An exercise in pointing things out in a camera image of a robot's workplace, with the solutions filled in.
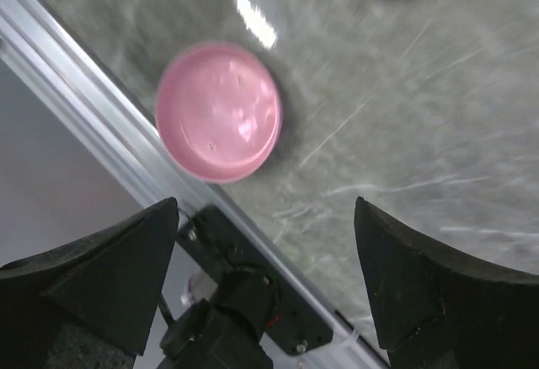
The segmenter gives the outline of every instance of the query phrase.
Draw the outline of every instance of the countertop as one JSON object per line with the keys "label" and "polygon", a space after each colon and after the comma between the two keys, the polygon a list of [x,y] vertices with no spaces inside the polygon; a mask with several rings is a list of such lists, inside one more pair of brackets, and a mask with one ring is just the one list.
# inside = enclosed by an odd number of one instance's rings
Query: countertop
{"label": "countertop", "polygon": [[151,112],[187,46],[229,40],[259,57],[283,132],[224,190],[373,343],[358,195],[539,274],[539,0],[45,1]]}

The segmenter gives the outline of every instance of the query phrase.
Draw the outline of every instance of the screw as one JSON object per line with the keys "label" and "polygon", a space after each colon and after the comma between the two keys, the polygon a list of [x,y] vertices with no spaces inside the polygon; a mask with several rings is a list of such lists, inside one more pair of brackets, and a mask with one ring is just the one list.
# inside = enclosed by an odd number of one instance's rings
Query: screw
{"label": "screw", "polygon": [[304,354],[305,352],[307,352],[307,346],[307,341],[303,340],[298,345],[296,345],[296,351],[298,351],[300,354]]}
{"label": "screw", "polygon": [[190,229],[189,230],[189,233],[187,234],[187,238],[190,240],[190,241],[196,241],[196,232],[194,229]]}

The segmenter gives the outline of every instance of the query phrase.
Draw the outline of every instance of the black bracket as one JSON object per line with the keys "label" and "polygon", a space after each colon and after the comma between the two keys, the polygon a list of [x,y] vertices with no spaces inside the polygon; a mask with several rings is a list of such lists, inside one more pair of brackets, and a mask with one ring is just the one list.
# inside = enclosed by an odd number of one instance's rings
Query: black bracket
{"label": "black bracket", "polygon": [[217,284],[239,267],[265,271],[278,294],[265,332],[287,355],[301,355],[333,339],[329,325],[216,206],[194,215],[176,241]]}

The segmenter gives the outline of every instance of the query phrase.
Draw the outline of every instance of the pink bowl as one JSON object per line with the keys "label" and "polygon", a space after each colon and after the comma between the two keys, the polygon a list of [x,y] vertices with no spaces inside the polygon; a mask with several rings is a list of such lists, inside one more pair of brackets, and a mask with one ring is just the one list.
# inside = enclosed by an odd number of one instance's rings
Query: pink bowl
{"label": "pink bowl", "polygon": [[215,183],[254,172],[279,137],[277,87],[256,57],[210,42],[169,65],[157,90],[157,130],[180,167]]}

